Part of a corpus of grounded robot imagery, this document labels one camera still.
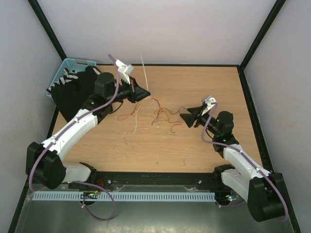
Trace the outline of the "white zip tie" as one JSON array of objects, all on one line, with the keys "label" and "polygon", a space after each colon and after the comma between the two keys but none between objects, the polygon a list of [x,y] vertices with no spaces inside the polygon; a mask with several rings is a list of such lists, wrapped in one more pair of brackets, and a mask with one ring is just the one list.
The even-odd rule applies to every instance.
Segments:
[{"label": "white zip tie", "polygon": [[144,78],[145,78],[145,83],[146,83],[146,89],[147,89],[147,91],[149,91],[148,79],[147,79],[147,74],[146,74],[146,69],[145,69],[145,64],[144,64],[142,53],[140,53],[140,59],[141,59],[141,64],[142,64],[142,68],[143,68],[143,73],[144,73]]}]

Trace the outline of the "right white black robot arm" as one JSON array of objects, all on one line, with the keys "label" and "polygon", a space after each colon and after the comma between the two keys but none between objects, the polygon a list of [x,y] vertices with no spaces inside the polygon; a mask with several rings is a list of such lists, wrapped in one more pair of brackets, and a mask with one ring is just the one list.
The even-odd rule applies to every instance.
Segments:
[{"label": "right white black robot arm", "polygon": [[233,115],[221,111],[216,118],[207,104],[187,109],[180,114],[188,127],[203,126],[202,135],[213,134],[210,143],[228,165],[215,168],[213,185],[218,189],[226,186],[235,191],[247,203],[248,210],[257,222],[277,218],[286,221],[289,211],[285,199],[284,180],[279,173],[270,172],[256,163],[235,139]]}]

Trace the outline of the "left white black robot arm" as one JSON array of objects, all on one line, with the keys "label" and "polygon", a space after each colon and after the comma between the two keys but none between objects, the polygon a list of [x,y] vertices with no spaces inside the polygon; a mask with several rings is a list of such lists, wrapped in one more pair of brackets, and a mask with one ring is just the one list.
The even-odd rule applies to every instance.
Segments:
[{"label": "left white black robot arm", "polygon": [[84,134],[109,115],[113,103],[123,100],[136,103],[150,94],[131,76],[120,78],[108,72],[99,74],[94,83],[94,94],[89,96],[77,114],[50,138],[28,146],[26,174],[29,176],[29,188],[33,189],[33,181],[48,189],[72,182],[80,182],[86,188],[94,187],[96,169],[82,162],[64,164],[66,154]]}]

